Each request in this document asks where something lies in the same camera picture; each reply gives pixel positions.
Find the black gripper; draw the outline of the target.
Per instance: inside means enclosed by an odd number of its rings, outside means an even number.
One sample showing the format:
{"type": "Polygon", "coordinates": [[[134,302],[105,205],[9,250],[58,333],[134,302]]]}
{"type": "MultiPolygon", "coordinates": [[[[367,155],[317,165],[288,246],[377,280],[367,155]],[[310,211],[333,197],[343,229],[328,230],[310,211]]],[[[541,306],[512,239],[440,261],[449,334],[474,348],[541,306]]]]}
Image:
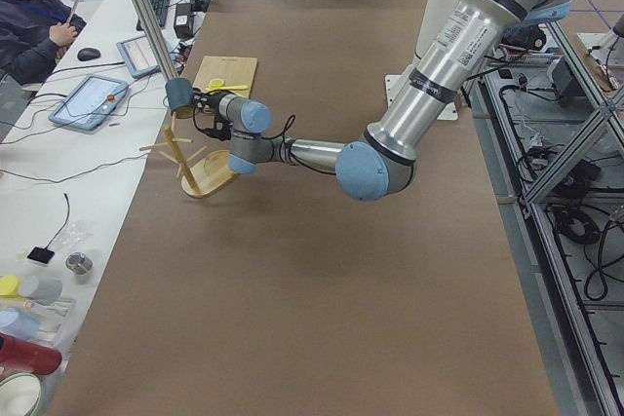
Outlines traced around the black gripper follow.
{"type": "Polygon", "coordinates": [[[222,99],[222,91],[201,92],[193,91],[193,106],[204,112],[218,112],[219,103],[222,99]]]}

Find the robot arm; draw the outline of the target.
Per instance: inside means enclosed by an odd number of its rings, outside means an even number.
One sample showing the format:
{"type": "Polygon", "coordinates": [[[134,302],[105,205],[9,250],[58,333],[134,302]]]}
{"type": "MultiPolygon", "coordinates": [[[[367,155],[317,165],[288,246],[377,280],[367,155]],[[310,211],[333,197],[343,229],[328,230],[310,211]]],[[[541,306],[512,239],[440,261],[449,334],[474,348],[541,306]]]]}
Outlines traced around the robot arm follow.
{"type": "Polygon", "coordinates": [[[521,24],[565,17],[571,0],[458,0],[385,114],[352,142],[268,137],[270,109],[225,89],[196,91],[193,105],[209,108],[220,129],[204,134],[231,143],[228,167],[235,173],[281,162],[332,175],[357,201],[375,201],[407,188],[416,173],[416,146],[453,102],[486,53],[521,24]]]}

